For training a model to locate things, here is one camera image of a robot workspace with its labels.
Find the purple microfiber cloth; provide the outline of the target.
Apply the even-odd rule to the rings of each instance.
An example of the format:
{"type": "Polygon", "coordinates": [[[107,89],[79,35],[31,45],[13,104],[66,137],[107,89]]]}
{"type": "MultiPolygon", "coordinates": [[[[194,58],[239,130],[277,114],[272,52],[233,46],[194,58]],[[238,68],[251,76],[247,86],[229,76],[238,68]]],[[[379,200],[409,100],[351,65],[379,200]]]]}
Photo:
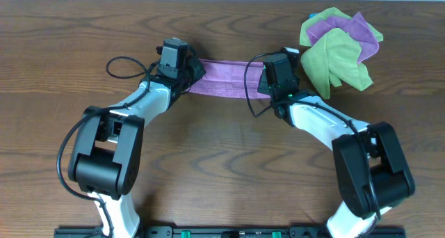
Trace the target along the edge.
{"type": "MultiPolygon", "coordinates": [[[[215,61],[200,59],[206,74],[191,86],[190,92],[214,97],[245,99],[244,72],[248,64],[243,61],[215,61]]],[[[246,84],[250,99],[266,99],[269,95],[257,92],[264,65],[252,62],[248,68],[246,84]]]]}

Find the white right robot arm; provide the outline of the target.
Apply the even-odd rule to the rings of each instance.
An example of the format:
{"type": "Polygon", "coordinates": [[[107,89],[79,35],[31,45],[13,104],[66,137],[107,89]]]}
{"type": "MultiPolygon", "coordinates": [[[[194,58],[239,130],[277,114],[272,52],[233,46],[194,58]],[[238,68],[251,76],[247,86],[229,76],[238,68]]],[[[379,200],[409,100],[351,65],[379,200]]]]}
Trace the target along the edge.
{"type": "Polygon", "coordinates": [[[394,128],[369,124],[326,104],[299,88],[295,75],[299,51],[283,48],[262,54],[258,93],[270,96],[277,118],[306,131],[334,156],[342,202],[325,225],[329,237],[371,235],[382,215],[415,192],[414,178],[394,128]]]}

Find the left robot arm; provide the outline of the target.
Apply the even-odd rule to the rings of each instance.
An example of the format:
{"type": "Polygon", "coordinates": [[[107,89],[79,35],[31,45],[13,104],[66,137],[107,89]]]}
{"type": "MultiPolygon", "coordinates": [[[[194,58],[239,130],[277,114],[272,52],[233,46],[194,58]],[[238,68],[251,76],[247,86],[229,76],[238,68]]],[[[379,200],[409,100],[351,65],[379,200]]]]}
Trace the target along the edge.
{"type": "Polygon", "coordinates": [[[195,50],[177,38],[157,47],[160,59],[143,69],[138,88],[121,102],[89,106],[64,138],[75,136],[67,174],[81,190],[72,195],[95,202],[103,224],[58,228],[55,237],[137,237],[140,217],[131,189],[140,166],[144,128],[205,75],[195,50]]]}

